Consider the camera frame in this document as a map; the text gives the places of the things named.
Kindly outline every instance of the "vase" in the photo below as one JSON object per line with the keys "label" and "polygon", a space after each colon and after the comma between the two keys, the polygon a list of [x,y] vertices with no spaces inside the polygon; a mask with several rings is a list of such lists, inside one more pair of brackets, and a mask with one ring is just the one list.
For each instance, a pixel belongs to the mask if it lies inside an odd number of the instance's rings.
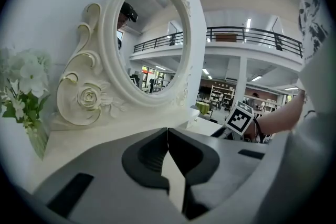
{"label": "vase", "polygon": [[41,124],[38,128],[33,130],[27,130],[27,134],[36,155],[43,160],[49,138],[43,125]]}

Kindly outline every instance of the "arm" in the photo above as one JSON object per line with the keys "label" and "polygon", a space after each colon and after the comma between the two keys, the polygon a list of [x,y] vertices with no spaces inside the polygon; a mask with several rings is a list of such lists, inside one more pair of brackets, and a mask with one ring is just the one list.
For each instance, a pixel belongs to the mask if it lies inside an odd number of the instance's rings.
{"label": "arm", "polygon": [[[305,99],[304,94],[304,91],[300,90],[299,94],[286,105],[282,106],[272,113],[258,118],[258,123],[260,125],[261,131],[264,134],[274,134],[292,129],[300,118],[303,101]],[[249,127],[246,129],[245,134],[249,134],[254,137],[254,122],[251,122]]]}

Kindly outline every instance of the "white mirror frame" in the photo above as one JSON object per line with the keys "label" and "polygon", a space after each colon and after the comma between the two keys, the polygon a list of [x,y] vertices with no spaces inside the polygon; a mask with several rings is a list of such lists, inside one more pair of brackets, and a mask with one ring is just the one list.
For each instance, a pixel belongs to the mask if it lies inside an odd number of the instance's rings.
{"label": "white mirror frame", "polygon": [[109,0],[99,20],[99,51],[102,63],[113,85],[126,99],[142,106],[161,105],[176,96],[190,70],[191,26],[190,5],[187,0],[171,0],[181,18],[183,26],[183,53],[176,75],[169,86],[158,94],[146,94],[131,82],[120,59],[117,46],[117,22],[122,4],[125,0]]}
{"label": "white mirror frame", "polygon": [[171,0],[180,15],[184,33],[177,73],[166,89],[158,94],[146,94],[132,83],[120,59],[117,21],[124,1],[108,0],[103,7],[93,3],[83,11],[86,22],[78,26],[79,43],[61,75],[56,93],[59,115],[53,124],[61,126],[60,130],[62,126],[65,129],[92,127],[98,120],[97,125],[112,124],[111,117],[116,118],[127,110],[137,113],[139,107],[156,108],[168,102],[173,107],[185,103],[192,49],[195,49],[191,46],[189,2]]}

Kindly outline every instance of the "camera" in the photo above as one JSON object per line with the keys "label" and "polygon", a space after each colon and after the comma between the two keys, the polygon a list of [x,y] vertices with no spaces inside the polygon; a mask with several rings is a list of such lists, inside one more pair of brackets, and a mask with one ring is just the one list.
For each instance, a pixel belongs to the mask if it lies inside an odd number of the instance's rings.
{"label": "camera", "polygon": [[136,20],[138,19],[138,14],[135,12],[134,8],[127,2],[124,2],[124,4],[122,4],[120,12],[133,22],[136,22]]}

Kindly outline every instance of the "black railing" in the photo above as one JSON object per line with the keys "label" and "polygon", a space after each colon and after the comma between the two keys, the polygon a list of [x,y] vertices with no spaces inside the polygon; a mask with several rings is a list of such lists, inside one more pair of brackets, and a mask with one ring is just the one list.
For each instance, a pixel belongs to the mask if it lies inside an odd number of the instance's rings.
{"label": "black railing", "polygon": [[183,45],[183,32],[154,38],[134,46],[134,52],[155,49],[162,46]]}
{"label": "black railing", "polygon": [[[288,51],[302,58],[302,43],[275,33],[256,28],[245,28],[238,26],[216,26],[208,27],[206,41],[226,41],[237,43],[257,44],[280,51]],[[183,44],[183,32],[155,38],[134,46],[134,52],[155,49],[161,46],[172,46]]]}

